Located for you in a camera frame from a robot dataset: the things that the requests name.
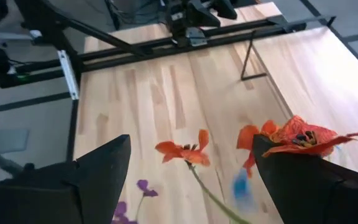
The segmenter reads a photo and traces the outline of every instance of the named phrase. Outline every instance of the black metal frame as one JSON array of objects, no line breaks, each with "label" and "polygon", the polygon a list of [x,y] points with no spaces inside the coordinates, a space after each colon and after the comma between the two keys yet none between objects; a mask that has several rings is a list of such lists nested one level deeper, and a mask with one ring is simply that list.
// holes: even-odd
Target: black metal frame
[{"label": "black metal frame", "polygon": [[[18,2],[22,3],[22,7],[20,7],[20,5],[18,4],[19,9],[23,8],[23,7],[29,7],[29,6],[34,5],[34,1],[32,1],[32,0],[15,0],[15,1],[16,1],[16,3],[18,3]],[[43,16],[40,16],[40,13],[37,13],[37,15],[29,14],[29,15],[26,15],[26,16],[23,15],[23,16],[25,17],[26,21],[28,21],[29,17],[36,16],[38,18],[46,18],[46,20],[54,19],[54,20],[60,21],[65,26],[71,26],[71,27],[74,27],[80,31],[83,31],[82,29],[84,28],[84,29],[86,29],[84,33],[86,33],[88,35],[92,35],[98,39],[101,39],[101,40],[109,43],[109,44],[118,46],[115,49],[100,50],[98,52],[90,52],[87,54],[78,55],[72,49],[72,46],[67,41],[67,39],[64,37],[64,34],[62,33],[62,29],[56,30],[56,28],[57,28],[56,26],[54,26],[53,28],[48,27],[49,29],[47,31],[49,31],[49,32],[51,31],[50,29],[52,29],[53,31],[59,32],[60,37],[61,37],[61,34],[63,34],[63,41],[54,39],[52,44],[57,49],[61,48],[61,49],[65,49],[66,51],[67,51],[67,49],[65,47],[68,45],[69,53],[71,53],[71,54],[69,54],[70,58],[74,57],[74,63],[77,61],[80,62],[80,66],[76,67],[77,80],[80,79],[81,72],[89,72],[89,71],[93,71],[93,70],[97,70],[97,69],[123,65],[126,63],[139,62],[139,61],[149,60],[149,59],[153,59],[153,58],[157,58],[157,57],[164,57],[167,55],[180,54],[180,53],[184,53],[184,52],[190,52],[192,50],[205,49],[208,47],[215,47],[215,46],[219,46],[219,45],[231,44],[231,43],[245,41],[245,40],[249,40],[250,43],[249,43],[249,46],[247,49],[247,55],[244,60],[244,66],[243,66],[242,72],[241,72],[241,80],[245,81],[245,80],[250,80],[252,78],[263,77],[263,76],[266,76],[265,73],[248,75],[248,76],[244,75],[246,72],[246,66],[247,66],[247,62],[249,59],[250,50],[252,48],[253,40],[258,39],[258,38],[271,37],[274,35],[286,34],[289,32],[296,32],[298,30],[303,30],[306,28],[306,23],[313,22],[313,21],[319,21],[320,24],[322,24],[324,26],[328,26],[332,30],[332,32],[335,35],[337,35],[337,37],[345,44],[345,46],[358,59],[357,52],[355,52],[349,46],[349,44],[344,40],[344,38],[341,37],[339,35],[339,33],[333,27],[331,27],[331,24],[334,21],[335,17],[334,16],[322,16],[317,11],[317,9],[313,5],[310,4],[310,2],[308,0],[300,0],[300,1],[316,17],[311,18],[311,19],[305,19],[302,21],[288,23],[282,16],[276,16],[276,17],[269,17],[269,18],[261,20],[261,21],[247,22],[247,23],[237,24],[237,25],[233,25],[233,26],[220,27],[220,28],[216,28],[216,29],[206,30],[205,31],[206,36],[211,38],[211,40],[208,42],[207,45],[200,46],[200,47],[187,47],[187,48],[182,48],[182,49],[176,48],[172,44],[172,41],[170,38],[151,40],[151,41],[143,42],[143,43],[139,43],[139,44],[132,44],[130,46],[126,45],[127,43],[124,43],[124,45],[126,45],[126,47],[121,47],[120,41],[116,42],[115,41],[116,39],[114,37],[112,37],[108,34],[105,34],[99,30],[95,31],[94,28],[87,26],[86,24],[83,24],[83,23],[76,21],[72,18],[69,18],[68,16],[65,16],[58,9],[56,9],[53,6],[48,5],[48,4],[47,4],[48,9],[46,10],[46,12],[47,12],[46,16],[45,16],[45,13],[43,14]],[[33,27],[37,27],[36,29],[40,29],[39,27],[46,26],[45,21],[40,21],[40,20],[32,21],[31,25]],[[239,31],[246,30],[246,29],[257,29],[257,30],[253,31],[253,32],[246,33],[246,34],[231,35],[229,37],[220,37],[217,39],[213,38],[213,36],[216,36],[216,35],[231,34],[233,32],[239,32]],[[135,51],[136,51],[135,54],[128,55],[127,54],[128,51],[130,51],[132,49],[135,49]],[[115,56],[122,55],[122,57],[119,57],[114,60],[106,60],[106,61],[96,62],[96,63],[85,63],[90,60],[106,58],[106,57],[110,57],[112,55],[115,55]],[[53,70],[52,72],[43,72],[43,73],[38,73],[36,75],[31,75],[27,81],[1,80],[0,86],[3,88],[7,88],[7,87],[18,86],[18,85],[25,85],[28,83],[41,82],[44,80],[51,80],[54,78],[60,78],[63,76],[63,73],[60,69],[58,69],[59,66],[60,66],[60,62],[58,60],[50,60],[50,61],[46,61],[46,62],[32,63],[32,64],[28,64],[28,65],[19,66],[16,68],[18,72],[38,72],[40,70],[49,69],[49,68],[56,68],[56,69]],[[36,105],[38,103],[46,103],[46,102],[50,102],[50,101],[61,100],[61,99],[69,98],[69,97],[70,97],[70,94],[61,93],[61,94],[52,95],[52,96],[45,96],[45,97],[35,98],[35,99],[31,99],[31,100],[9,103],[7,105],[1,105],[0,111],[11,110],[11,109],[20,108],[23,106]],[[67,160],[68,161],[72,161],[72,159],[73,159],[77,109],[78,109],[78,100],[75,100],[75,101],[73,101],[73,106],[71,108],[71,120],[70,120],[68,151],[67,151]]]}]

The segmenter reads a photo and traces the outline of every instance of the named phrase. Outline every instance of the gray floor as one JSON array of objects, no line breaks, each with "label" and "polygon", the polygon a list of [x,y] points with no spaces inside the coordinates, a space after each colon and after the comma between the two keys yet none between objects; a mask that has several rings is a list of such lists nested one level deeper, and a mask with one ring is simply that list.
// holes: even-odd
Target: gray floor
[{"label": "gray floor", "polygon": [[[87,0],[89,3],[85,0],[50,1],[55,6],[91,26],[105,32],[114,30],[102,0]],[[334,28],[341,35],[358,34],[358,1],[310,1],[322,14],[337,15]],[[274,0],[274,2],[289,21],[312,16],[299,0]],[[21,15],[12,0],[9,1],[9,9],[10,13],[1,24],[0,30],[25,34],[25,30],[20,27]],[[70,29],[66,33],[77,51],[82,52],[85,35]],[[10,58],[15,60],[34,61],[56,58],[56,51],[51,47],[33,47],[27,41],[10,41],[7,44],[7,52]],[[358,41],[352,42],[351,46],[358,53]],[[5,90],[0,89],[0,105],[66,91],[67,88],[62,78]],[[33,162],[37,167],[64,161],[70,113],[71,102],[69,99],[0,112],[0,129],[27,128],[30,130],[27,150],[12,152],[4,156],[22,165],[26,162]]]}]

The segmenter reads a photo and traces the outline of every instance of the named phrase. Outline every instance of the flower stem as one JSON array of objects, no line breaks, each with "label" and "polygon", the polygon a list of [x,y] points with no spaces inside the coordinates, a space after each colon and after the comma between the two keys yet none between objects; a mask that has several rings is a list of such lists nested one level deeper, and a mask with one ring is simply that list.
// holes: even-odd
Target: flower stem
[{"label": "flower stem", "polygon": [[193,166],[189,166],[191,172],[193,173],[194,177],[196,178],[197,182],[199,183],[200,187],[203,191],[208,194],[208,196],[215,202],[215,204],[225,213],[229,218],[233,221],[237,222],[238,224],[250,224],[248,221],[243,220],[240,216],[235,214],[230,208],[227,208],[222,202],[219,201],[204,185],[203,181],[201,181],[200,177],[198,177],[195,169]]},{"label": "flower stem", "polygon": [[142,205],[143,199],[144,199],[144,195],[142,196],[142,198],[141,198],[141,200],[139,202],[139,205],[137,206],[137,211],[136,211],[136,216],[135,216],[136,221],[137,221],[137,218],[139,216],[139,210],[140,210],[140,206]]}]

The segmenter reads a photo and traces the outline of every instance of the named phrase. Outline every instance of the orange poppy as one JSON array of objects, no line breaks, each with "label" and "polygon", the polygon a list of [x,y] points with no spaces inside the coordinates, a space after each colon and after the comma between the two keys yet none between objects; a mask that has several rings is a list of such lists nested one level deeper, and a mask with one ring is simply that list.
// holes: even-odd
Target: orange poppy
[{"label": "orange poppy", "polygon": [[196,149],[196,144],[192,147],[190,147],[190,145],[181,146],[172,141],[160,142],[155,146],[155,149],[164,154],[164,158],[162,159],[163,163],[168,162],[173,158],[183,158],[192,164],[209,166],[211,164],[209,157],[207,154],[203,153],[203,149],[208,145],[208,142],[208,131],[201,129],[198,133],[199,149]]},{"label": "orange poppy", "polygon": [[252,142],[254,141],[254,135],[263,134],[265,136],[270,136],[271,134],[276,133],[278,129],[279,127],[275,125],[272,120],[268,120],[262,126],[261,132],[255,125],[246,125],[240,130],[237,140],[237,148],[247,149],[250,151],[248,159],[243,165],[243,168],[247,170],[248,177],[252,177],[251,167],[255,164],[255,156],[254,152],[252,152]]},{"label": "orange poppy", "polygon": [[252,141],[255,134],[263,134],[268,136],[271,141],[283,144],[269,149],[263,154],[264,157],[276,152],[327,156],[333,152],[335,145],[355,140],[352,137],[358,136],[358,133],[337,136],[335,131],[308,124],[297,115],[287,121],[283,128],[279,128],[272,120],[267,121],[262,126],[261,132],[256,126],[244,126],[240,130],[237,148],[251,151],[248,160],[244,163],[244,168],[247,169],[249,177],[252,175],[250,168],[255,164],[255,157],[252,152]]}]

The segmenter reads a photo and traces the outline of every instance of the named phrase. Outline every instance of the purple flower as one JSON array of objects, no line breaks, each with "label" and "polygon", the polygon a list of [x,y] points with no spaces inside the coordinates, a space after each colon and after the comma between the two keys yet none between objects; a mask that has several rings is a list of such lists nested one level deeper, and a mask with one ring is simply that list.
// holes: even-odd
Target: purple flower
[{"label": "purple flower", "polygon": [[158,193],[155,190],[150,190],[147,188],[149,182],[147,180],[138,180],[136,185],[139,189],[143,191],[143,197],[155,197],[158,196]]},{"label": "purple flower", "polygon": [[116,210],[114,211],[114,220],[111,220],[111,224],[137,224],[137,221],[129,221],[125,216],[127,212],[127,203],[118,202]]}]

